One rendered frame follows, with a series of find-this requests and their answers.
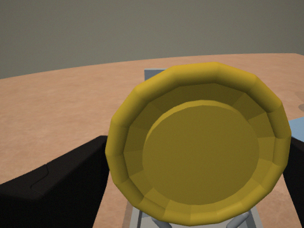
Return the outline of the yellow plate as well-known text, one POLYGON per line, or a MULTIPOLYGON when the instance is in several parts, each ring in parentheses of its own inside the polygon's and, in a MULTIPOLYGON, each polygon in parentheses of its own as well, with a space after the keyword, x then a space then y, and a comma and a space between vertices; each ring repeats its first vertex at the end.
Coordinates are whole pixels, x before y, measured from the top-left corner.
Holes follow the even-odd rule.
POLYGON ((104 148, 132 207, 184 226, 251 210, 281 178, 289 149, 281 99, 255 74, 219 61, 172 66, 135 86, 104 148))

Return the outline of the light blue flat slab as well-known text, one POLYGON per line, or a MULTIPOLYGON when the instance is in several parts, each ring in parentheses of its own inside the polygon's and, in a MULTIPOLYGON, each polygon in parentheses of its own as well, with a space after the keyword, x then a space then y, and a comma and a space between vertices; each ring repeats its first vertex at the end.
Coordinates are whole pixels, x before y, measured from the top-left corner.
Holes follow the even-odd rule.
POLYGON ((304 142, 304 117, 288 121, 291 127, 291 137, 304 142))

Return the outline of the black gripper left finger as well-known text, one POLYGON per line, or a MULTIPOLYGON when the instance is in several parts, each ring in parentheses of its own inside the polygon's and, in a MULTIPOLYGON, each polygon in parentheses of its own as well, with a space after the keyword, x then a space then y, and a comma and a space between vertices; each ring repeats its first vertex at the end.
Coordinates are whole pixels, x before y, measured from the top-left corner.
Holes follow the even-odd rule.
POLYGON ((110 168, 106 135, 0 185, 0 228, 92 228, 110 168))

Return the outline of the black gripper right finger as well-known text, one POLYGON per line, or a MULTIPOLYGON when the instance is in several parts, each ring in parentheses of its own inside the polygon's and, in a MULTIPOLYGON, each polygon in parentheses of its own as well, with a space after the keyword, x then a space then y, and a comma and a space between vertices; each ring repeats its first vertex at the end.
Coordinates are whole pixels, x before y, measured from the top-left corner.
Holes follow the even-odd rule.
POLYGON ((291 137, 291 149, 283 176, 301 227, 304 228, 304 142, 291 137))

